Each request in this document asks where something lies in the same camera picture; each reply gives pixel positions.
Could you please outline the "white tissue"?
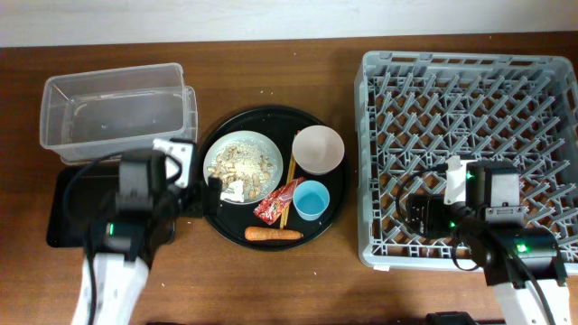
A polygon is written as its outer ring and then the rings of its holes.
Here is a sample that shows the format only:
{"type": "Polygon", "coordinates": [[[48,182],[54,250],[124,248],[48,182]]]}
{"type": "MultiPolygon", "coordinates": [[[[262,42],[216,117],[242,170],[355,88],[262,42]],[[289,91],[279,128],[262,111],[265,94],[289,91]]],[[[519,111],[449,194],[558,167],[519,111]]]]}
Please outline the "white tissue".
{"type": "Polygon", "coordinates": [[[231,182],[228,187],[220,193],[220,199],[229,202],[243,203],[245,201],[244,182],[242,180],[231,182]]]}

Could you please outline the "orange carrot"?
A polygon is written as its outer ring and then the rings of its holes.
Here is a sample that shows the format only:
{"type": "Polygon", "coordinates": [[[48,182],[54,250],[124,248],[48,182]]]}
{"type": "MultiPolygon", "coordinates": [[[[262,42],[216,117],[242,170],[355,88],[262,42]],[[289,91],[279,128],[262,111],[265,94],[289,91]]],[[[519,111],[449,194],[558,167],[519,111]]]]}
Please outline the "orange carrot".
{"type": "Polygon", "coordinates": [[[302,237],[301,232],[289,229],[248,227],[245,230],[245,239],[248,241],[297,240],[302,237]]]}

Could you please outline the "red snack wrapper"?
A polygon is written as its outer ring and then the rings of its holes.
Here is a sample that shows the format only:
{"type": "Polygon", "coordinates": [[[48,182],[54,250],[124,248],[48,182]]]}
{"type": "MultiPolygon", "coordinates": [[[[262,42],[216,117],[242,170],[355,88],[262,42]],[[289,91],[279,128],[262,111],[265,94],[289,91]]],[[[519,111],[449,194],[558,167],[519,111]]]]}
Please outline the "red snack wrapper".
{"type": "Polygon", "coordinates": [[[293,179],[289,185],[285,184],[271,192],[262,199],[259,205],[253,210],[254,215],[267,225],[274,224],[282,215],[284,207],[292,202],[296,188],[304,181],[304,177],[293,179]]]}

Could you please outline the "blue plastic cup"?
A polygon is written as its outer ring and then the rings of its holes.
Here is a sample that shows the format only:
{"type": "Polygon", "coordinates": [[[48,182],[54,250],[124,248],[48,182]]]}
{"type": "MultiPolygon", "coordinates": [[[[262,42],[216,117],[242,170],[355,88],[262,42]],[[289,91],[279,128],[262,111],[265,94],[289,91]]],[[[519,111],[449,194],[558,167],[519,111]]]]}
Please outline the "blue plastic cup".
{"type": "Polygon", "coordinates": [[[318,181],[304,181],[295,190],[293,204],[297,214],[306,221],[321,217],[331,201],[328,189],[318,181]]]}

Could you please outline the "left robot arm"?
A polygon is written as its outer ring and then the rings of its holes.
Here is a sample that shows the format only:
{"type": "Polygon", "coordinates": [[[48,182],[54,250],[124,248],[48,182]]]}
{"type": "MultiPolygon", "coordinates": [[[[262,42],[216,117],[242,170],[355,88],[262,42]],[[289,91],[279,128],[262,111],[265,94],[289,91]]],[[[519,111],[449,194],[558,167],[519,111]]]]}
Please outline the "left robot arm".
{"type": "Polygon", "coordinates": [[[124,152],[118,188],[82,229],[85,259],[75,324],[127,324],[157,250],[172,243],[176,221],[219,211],[219,181],[198,181],[195,147],[124,152]]]}

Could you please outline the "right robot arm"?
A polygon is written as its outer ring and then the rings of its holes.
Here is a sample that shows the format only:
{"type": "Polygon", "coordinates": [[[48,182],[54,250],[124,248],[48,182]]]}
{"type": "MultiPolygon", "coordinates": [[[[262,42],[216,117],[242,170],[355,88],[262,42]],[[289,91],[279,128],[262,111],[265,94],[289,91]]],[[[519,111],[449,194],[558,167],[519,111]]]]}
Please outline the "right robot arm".
{"type": "Polygon", "coordinates": [[[507,324],[570,324],[570,294],[564,260],[554,236],[521,226],[521,208],[484,202],[446,205],[442,195],[411,194],[410,227],[426,239],[449,237],[458,269],[457,246],[469,248],[473,272],[481,269],[507,324]]]}

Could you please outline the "grey dishwasher rack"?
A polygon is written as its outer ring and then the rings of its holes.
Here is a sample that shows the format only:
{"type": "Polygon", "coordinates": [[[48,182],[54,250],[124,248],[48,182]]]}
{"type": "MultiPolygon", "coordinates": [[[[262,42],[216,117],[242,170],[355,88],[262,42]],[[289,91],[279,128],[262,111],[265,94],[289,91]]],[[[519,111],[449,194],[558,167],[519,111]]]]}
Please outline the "grey dishwasher rack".
{"type": "Polygon", "coordinates": [[[559,56],[370,51],[355,78],[358,254],[367,267],[455,271],[452,244],[410,232],[396,192],[441,194],[454,155],[520,173],[525,223],[577,272],[577,76],[559,56]]]}

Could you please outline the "rice and peanut shells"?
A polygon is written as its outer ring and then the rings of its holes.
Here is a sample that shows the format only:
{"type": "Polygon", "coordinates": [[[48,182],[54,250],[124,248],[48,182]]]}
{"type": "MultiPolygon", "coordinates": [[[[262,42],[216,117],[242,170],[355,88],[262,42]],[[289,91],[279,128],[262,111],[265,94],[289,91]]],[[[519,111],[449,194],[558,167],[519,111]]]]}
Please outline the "rice and peanut shells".
{"type": "Polygon", "coordinates": [[[222,190],[233,181],[244,182],[245,201],[258,200],[266,193],[276,167],[256,144],[233,142],[217,151],[206,168],[209,177],[219,178],[222,190]]]}

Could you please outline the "grey plate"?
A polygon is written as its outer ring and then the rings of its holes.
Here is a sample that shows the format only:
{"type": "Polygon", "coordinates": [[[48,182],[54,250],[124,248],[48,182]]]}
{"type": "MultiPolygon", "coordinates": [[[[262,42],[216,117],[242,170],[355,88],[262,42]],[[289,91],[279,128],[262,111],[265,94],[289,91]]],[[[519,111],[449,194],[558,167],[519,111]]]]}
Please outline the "grey plate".
{"type": "Polygon", "coordinates": [[[205,182],[209,178],[206,168],[209,164],[209,159],[214,158],[217,154],[219,149],[222,149],[227,144],[232,144],[233,142],[237,143],[244,143],[244,144],[256,144],[262,151],[266,152],[266,155],[269,157],[272,164],[276,167],[276,171],[273,174],[273,179],[270,181],[269,186],[266,188],[266,193],[263,197],[258,200],[249,201],[247,203],[235,203],[225,201],[227,203],[236,204],[236,205],[247,205],[257,203],[270,194],[275,188],[279,185],[283,170],[284,170],[284,160],[283,157],[276,146],[276,144],[270,140],[265,135],[262,135],[258,132],[254,131],[236,131],[220,137],[214,144],[212,144],[205,154],[203,160],[203,176],[205,182]]]}

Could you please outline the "black rectangular tray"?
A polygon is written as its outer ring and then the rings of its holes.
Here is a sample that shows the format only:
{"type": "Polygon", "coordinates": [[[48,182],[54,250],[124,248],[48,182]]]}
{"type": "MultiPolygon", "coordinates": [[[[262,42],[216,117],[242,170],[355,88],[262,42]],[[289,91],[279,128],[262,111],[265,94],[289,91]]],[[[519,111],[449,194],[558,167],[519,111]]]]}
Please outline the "black rectangular tray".
{"type": "Polygon", "coordinates": [[[116,215],[118,168],[96,166],[73,177],[79,167],[62,170],[57,178],[46,242],[52,247],[82,247],[87,232],[99,250],[126,252],[136,240],[126,232],[128,225],[113,220],[116,215]]]}

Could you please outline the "clear plastic bin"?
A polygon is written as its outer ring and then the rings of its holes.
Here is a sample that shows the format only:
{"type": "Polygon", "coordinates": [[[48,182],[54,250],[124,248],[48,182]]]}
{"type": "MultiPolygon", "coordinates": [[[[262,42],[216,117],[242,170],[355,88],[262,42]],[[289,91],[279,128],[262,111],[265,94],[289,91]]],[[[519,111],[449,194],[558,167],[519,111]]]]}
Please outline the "clear plastic bin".
{"type": "Polygon", "coordinates": [[[46,80],[40,145],[66,164],[133,148],[155,138],[198,140],[195,91],[178,63],[96,70],[46,80]]]}

